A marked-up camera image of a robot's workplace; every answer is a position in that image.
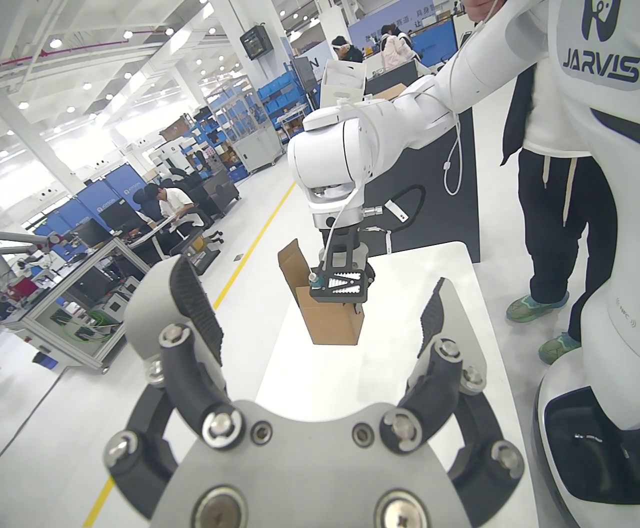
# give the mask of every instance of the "white tabletop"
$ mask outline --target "white tabletop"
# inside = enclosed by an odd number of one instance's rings
[[[376,281],[364,305],[358,345],[313,345],[292,300],[256,403],[302,421],[341,418],[379,401],[397,403],[422,343],[420,315],[438,279],[444,276],[453,282],[483,349],[487,363],[484,393],[502,434],[526,459],[502,356],[466,246],[453,242],[393,253],[372,258],[371,264]],[[429,444],[448,469],[463,446],[457,422],[451,419]],[[509,502],[484,526],[538,527],[529,471]]]

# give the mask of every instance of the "drawstring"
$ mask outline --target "drawstring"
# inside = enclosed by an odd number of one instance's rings
[[[542,169],[542,181],[545,184],[545,189],[547,188],[547,182],[549,181],[549,168],[551,166],[551,157],[545,156],[545,166]]]
[[[573,190],[573,177],[575,176],[575,166],[578,163],[578,158],[571,158],[571,165],[569,165],[569,176],[566,180],[566,191],[564,193],[564,210],[562,213],[562,226],[566,226],[566,219],[569,216],[569,203],[571,202],[571,192]]]

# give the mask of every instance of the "green sneaker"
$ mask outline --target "green sneaker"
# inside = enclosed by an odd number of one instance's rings
[[[531,295],[525,295],[511,303],[507,308],[507,319],[514,323],[529,323],[556,308],[562,308],[569,300],[569,292],[564,294],[561,301],[551,304],[543,304],[534,300]]]
[[[568,333],[563,332],[555,339],[551,339],[542,345],[538,350],[538,356],[547,365],[551,365],[560,356],[565,355],[571,350],[580,348],[582,344],[576,341]]]

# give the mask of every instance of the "white floor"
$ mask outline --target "white floor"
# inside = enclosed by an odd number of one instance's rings
[[[537,349],[542,342],[566,329],[569,310],[525,326],[513,325],[504,319],[504,309],[526,293],[531,275],[516,193],[517,166],[512,160],[505,167],[499,167],[501,128],[509,98],[507,87],[475,108],[483,258],[476,265],[476,273],[504,357],[526,441],[531,437],[534,394],[545,370],[538,360]],[[234,258],[250,249],[291,184],[283,159],[274,168],[259,172],[240,185],[244,199],[216,223],[216,228],[225,233],[223,252],[202,277],[212,303],[238,266]],[[295,237],[312,261],[321,238],[313,228],[298,188],[293,189],[274,217],[217,310],[225,331],[224,373],[234,399],[253,399],[260,387],[291,297],[278,269],[276,253]],[[581,255],[570,284],[574,299],[582,292],[584,270],[585,258]],[[0,342],[0,346],[0,368],[3,368],[10,356],[7,352],[10,344]],[[21,368],[19,374],[7,375],[9,380],[0,369],[2,445],[11,438],[20,418],[26,417],[26,409],[44,394],[43,387],[48,388],[54,379],[49,372],[43,375],[43,369],[37,365]],[[33,382],[25,383],[24,379]],[[0,526],[83,526],[107,478],[102,466],[102,448],[112,434],[124,427],[144,386],[141,363],[129,348],[125,348],[105,376],[84,370],[66,372],[0,458],[3,491],[0,493]],[[176,419],[170,423],[167,436],[180,459],[193,435]],[[536,466],[532,465],[529,470],[534,479],[540,526],[564,528]],[[113,490],[95,522],[87,526],[143,528],[147,523]]]

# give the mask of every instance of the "white cardboard box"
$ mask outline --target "white cardboard box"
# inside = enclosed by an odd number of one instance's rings
[[[327,61],[320,87],[320,108],[336,106],[338,99],[351,103],[364,98],[367,65],[349,61]]]

